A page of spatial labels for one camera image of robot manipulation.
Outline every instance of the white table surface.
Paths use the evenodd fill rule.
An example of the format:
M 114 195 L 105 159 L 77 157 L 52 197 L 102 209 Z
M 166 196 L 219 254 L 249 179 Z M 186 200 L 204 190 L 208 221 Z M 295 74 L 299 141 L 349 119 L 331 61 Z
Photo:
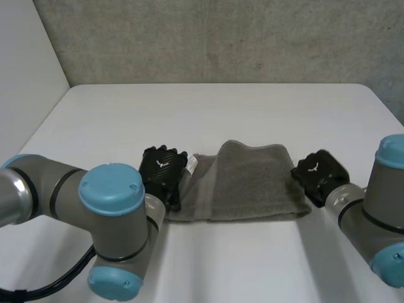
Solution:
M 90 169 L 138 167 L 143 150 L 166 144 L 216 154 L 223 142 L 284 144 L 293 160 L 329 150 L 365 186 L 379 140 L 403 126 L 361 85 L 83 85 L 64 96 L 27 143 Z M 40 217 L 0 230 L 0 283 L 52 282 L 91 244 L 79 229 Z M 90 265 L 42 302 L 104 302 L 86 285 Z M 403 302 L 324 213 L 294 222 L 165 225 L 134 302 Z

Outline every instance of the black cable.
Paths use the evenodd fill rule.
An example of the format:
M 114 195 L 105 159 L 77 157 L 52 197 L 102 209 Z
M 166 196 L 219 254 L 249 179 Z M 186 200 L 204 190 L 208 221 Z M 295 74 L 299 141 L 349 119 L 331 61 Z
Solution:
M 76 276 L 81 273 L 81 271 L 86 267 L 88 262 L 96 255 L 95 249 L 91 246 L 84 256 L 63 276 L 57 279 L 55 282 L 44 286 L 36 290 L 30 290 L 25 293 L 25 300 L 23 301 L 33 301 L 38 300 L 48 295 L 52 295 L 55 292 L 60 291 L 67 284 L 69 284 Z M 12 302 L 15 300 L 15 292 L 10 292 L 9 290 L 0 288 L 0 302 Z

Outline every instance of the white label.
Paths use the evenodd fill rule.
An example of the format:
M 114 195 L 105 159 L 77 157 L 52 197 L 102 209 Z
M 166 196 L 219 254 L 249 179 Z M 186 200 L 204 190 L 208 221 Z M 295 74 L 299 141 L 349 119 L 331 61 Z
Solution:
M 185 169 L 188 170 L 191 175 L 194 173 L 197 165 L 198 160 L 194 157 L 194 155 L 188 155 L 188 163 Z

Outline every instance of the towel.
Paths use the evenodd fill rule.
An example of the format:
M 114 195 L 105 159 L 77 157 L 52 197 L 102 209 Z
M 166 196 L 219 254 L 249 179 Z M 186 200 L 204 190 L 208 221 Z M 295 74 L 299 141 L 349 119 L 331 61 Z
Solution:
M 179 185 L 181 211 L 168 212 L 168 220 L 292 220 L 311 211 L 283 145 L 250 147 L 229 140 L 215 156 L 194 156 L 195 171 L 187 171 Z

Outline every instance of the light blue joint cap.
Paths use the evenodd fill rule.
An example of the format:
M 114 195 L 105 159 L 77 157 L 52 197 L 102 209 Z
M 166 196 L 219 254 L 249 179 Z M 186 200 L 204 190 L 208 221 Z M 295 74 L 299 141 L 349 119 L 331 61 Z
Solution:
M 111 163 L 89 170 L 80 181 L 78 194 L 94 213 L 117 217 L 142 205 L 145 187 L 140 173 L 132 166 Z
M 9 159 L 4 163 L 1 168 L 5 169 L 7 166 L 9 166 L 11 163 L 13 163 L 15 160 L 18 160 L 19 158 L 25 157 L 25 156 L 31 156 L 29 153 L 22 153 L 21 155 L 15 155 L 13 158 Z
M 93 267 L 87 279 L 91 290 L 107 300 L 129 301 L 135 298 L 143 280 L 130 271 L 110 266 Z
M 392 134 L 381 140 L 376 161 L 394 169 L 404 169 L 404 134 Z
M 404 242 L 379 251 L 369 266 L 385 284 L 396 288 L 404 287 Z

